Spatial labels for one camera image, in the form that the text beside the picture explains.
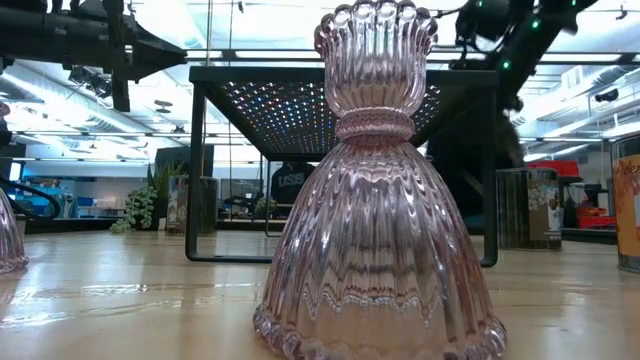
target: perforated metal shelf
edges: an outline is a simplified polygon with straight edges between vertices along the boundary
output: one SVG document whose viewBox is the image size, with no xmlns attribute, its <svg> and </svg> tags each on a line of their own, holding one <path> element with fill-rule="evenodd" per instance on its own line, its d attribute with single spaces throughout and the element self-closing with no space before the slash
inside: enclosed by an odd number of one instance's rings
<svg viewBox="0 0 640 360">
<path fill-rule="evenodd" d="M 191 67 L 190 81 L 270 161 L 319 161 L 337 143 L 337 117 L 324 98 L 324 69 Z M 428 71 L 427 91 L 412 116 L 421 146 L 470 92 L 493 87 L 493 71 Z"/>
</svg>

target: green plant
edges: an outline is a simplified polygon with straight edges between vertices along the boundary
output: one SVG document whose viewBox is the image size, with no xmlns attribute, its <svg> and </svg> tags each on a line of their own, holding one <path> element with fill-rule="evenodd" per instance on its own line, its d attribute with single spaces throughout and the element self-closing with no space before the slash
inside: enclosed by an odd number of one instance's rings
<svg viewBox="0 0 640 360">
<path fill-rule="evenodd" d="M 155 174 L 151 172 L 151 164 L 147 168 L 147 182 L 149 186 L 155 188 L 158 198 L 169 198 L 169 178 L 176 175 L 186 175 L 187 170 L 183 162 L 169 161 L 163 166 L 156 166 Z"/>
<path fill-rule="evenodd" d="M 114 234 L 127 232 L 138 220 L 140 220 L 140 225 L 143 229 L 148 229 L 151 226 L 153 199 L 157 197 L 158 192 L 152 186 L 145 186 L 129 193 L 125 202 L 125 215 L 111 225 L 111 232 Z"/>
<path fill-rule="evenodd" d="M 256 209 L 254 210 L 254 215 L 258 218 L 266 217 L 267 212 L 272 212 L 278 206 L 275 200 L 269 200 L 269 210 L 267 210 L 267 200 L 262 198 L 258 200 L 256 203 Z"/>
</svg>

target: black metal table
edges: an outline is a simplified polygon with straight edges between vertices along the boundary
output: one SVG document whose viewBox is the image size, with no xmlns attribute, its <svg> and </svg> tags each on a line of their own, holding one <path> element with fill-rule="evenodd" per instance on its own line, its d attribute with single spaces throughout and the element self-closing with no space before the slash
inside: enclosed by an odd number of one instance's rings
<svg viewBox="0 0 640 360">
<path fill-rule="evenodd" d="M 324 69 L 285 67 L 191 67 L 193 113 L 191 164 L 202 162 L 202 128 L 209 100 L 267 160 L 267 193 L 273 161 L 318 162 L 338 143 L 337 117 L 324 98 Z M 495 196 L 495 114 L 498 75 L 494 71 L 427 71 L 424 101 L 412 116 L 419 147 L 430 136 L 468 111 L 486 113 L 483 195 L 485 213 L 484 258 L 491 267 L 498 260 Z M 198 254 L 200 166 L 190 166 L 186 256 L 191 261 L 270 263 L 268 256 L 202 256 Z"/>
</svg>

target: wooden table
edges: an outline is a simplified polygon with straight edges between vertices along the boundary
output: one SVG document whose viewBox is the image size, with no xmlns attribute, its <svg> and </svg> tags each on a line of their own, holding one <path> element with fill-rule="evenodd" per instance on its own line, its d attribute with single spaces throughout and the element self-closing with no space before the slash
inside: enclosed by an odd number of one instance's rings
<svg viewBox="0 0 640 360">
<path fill-rule="evenodd" d="M 272 254 L 277 239 L 220 232 L 203 252 Z M 0 359 L 277 359 L 253 310 L 268 267 L 190 263 L 156 232 L 27 238 L 27 272 L 0 277 Z M 640 276 L 616 248 L 503 251 L 486 271 L 508 360 L 640 359 Z"/>
</svg>

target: pink glass object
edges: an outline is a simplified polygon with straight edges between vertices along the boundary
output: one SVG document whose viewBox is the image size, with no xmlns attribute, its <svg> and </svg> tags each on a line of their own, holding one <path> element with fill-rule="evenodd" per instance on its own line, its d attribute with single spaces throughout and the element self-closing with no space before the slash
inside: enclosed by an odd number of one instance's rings
<svg viewBox="0 0 640 360">
<path fill-rule="evenodd" d="M 496 359 L 494 316 L 444 182 L 407 141 L 437 24 L 403 1 L 322 19 L 316 49 L 342 142 L 291 212 L 253 323 L 287 359 Z"/>
<path fill-rule="evenodd" d="M 7 195 L 0 189 L 0 274 L 22 269 L 28 263 L 16 217 Z"/>
</svg>

